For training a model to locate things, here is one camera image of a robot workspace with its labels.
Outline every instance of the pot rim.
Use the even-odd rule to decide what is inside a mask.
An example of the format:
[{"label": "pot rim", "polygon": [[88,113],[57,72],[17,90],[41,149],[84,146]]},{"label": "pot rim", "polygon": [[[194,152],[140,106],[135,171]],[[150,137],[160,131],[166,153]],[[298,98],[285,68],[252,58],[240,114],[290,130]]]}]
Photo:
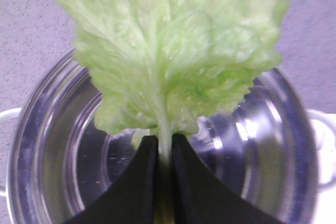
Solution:
[{"label": "pot rim", "polygon": [[[43,78],[40,80],[38,85],[36,85],[35,89],[30,94],[24,109],[22,109],[21,111],[19,123],[17,124],[16,134],[11,144],[7,164],[7,206],[12,223],[40,223],[40,220],[38,219],[36,213],[40,211],[45,211],[46,206],[44,205],[44,208],[42,209],[38,207],[36,199],[34,199],[33,196],[29,194],[31,190],[34,190],[34,188],[36,189],[36,187],[38,187],[38,183],[35,181],[36,178],[31,177],[31,171],[29,170],[31,169],[31,167],[27,167],[26,163],[20,162],[19,159],[27,159],[28,163],[33,164],[35,166],[35,169],[37,169],[36,166],[38,166],[38,164],[34,164],[35,155],[34,153],[29,152],[29,147],[34,147],[35,142],[32,143],[31,141],[27,141],[27,138],[29,137],[29,134],[47,134],[47,132],[41,132],[39,130],[41,125],[45,122],[40,122],[38,118],[34,118],[34,112],[39,112],[40,110],[43,110],[44,113],[52,113],[51,108],[57,106],[57,104],[54,104],[52,98],[54,98],[55,95],[62,94],[62,92],[57,93],[57,91],[53,90],[55,89],[55,87],[57,87],[55,86],[55,79],[57,79],[58,73],[62,72],[66,67],[67,78],[70,78],[71,76],[74,76],[75,73],[78,74],[79,72],[81,72],[82,74],[87,74],[87,69],[80,66],[76,61],[72,59],[71,56],[73,54],[74,49],[69,50],[50,70],[45,73]],[[292,86],[288,83],[287,79],[284,78],[282,71],[279,69],[273,69],[271,70],[271,74],[263,73],[261,75],[261,78],[263,79],[262,84],[266,86],[266,88],[268,88],[271,93],[276,93],[276,95],[279,96],[279,99],[284,103],[284,105],[287,108],[290,108],[287,109],[288,113],[290,113],[290,123],[293,123],[294,125],[298,126],[299,129],[301,129],[301,132],[299,132],[296,137],[300,138],[302,141],[307,138],[311,139],[311,141],[306,141],[305,143],[301,142],[300,144],[309,145],[307,147],[309,150],[315,150],[312,129],[309,124],[306,112],[303,109],[300,100],[298,99]],[[67,90],[68,87],[61,88],[63,89],[62,91],[64,91]],[[308,156],[309,157],[300,156],[298,158],[311,158],[313,160],[317,160],[315,151],[311,151]],[[306,219],[311,218],[316,202],[315,196],[317,193],[317,181],[313,178],[317,178],[318,168],[317,162],[315,162],[315,164],[316,165],[314,165],[313,167],[308,168],[309,174],[301,175],[309,177],[308,179],[306,179],[307,188],[304,188],[304,190],[308,191],[307,194],[305,194],[307,198],[303,202],[301,202],[301,204],[305,205],[304,207],[302,206],[302,209],[304,209],[305,211],[303,215],[306,216]],[[20,183],[18,179],[19,170],[23,172],[24,177],[29,180],[27,181],[27,184],[22,184],[22,182]],[[50,219],[42,221],[42,223],[51,223]]]}]

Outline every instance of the metal container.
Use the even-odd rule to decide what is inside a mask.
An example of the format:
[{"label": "metal container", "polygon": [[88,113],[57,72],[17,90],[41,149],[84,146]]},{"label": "metal container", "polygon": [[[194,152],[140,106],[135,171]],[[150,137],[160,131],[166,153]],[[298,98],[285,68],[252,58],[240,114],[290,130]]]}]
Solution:
[{"label": "metal container", "polygon": [[[63,57],[22,110],[8,163],[8,207],[15,224],[61,223],[99,197],[134,156],[134,130],[94,127],[101,102],[87,69]],[[255,80],[232,115],[198,120],[190,142],[236,193],[288,224],[309,223],[318,189],[311,125],[274,69]]]}]

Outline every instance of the gray countertop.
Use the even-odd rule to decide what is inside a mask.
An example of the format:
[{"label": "gray countertop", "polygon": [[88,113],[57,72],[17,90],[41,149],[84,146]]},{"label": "gray countertop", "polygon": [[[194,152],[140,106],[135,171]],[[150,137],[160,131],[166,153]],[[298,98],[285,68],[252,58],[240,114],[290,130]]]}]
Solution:
[{"label": "gray countertop", "polygon": [[[290,1],[276,47],[284,58],[281,67],[306,108],[336,113],[336,0]],[[0,111],[23,106],[71,48],[71,24],[52,0],[0,0]],[[12,124],[0,125],[0,185]],[[0,223],[10,223],[4,198]]]}]

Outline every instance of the pot handle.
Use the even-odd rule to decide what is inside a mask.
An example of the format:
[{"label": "pot handle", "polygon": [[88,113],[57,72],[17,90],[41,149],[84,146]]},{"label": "pot handle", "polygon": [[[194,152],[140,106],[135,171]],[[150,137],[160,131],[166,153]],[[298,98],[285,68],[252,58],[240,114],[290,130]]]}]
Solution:
[{"label": "pot handle", "polygon": [[318,151],[320,182],[319,190],[336,185],[336,114],[307,110],[315,134]]},{"label": "pot handle", "polygon": [[[21,108],[14,108],[10,110],[5,110],[0,112],[0,123],[6,120],[17,118],[20,114]],[[7,191],[5,186],[0,185],[0,196],[7,196]]]}]

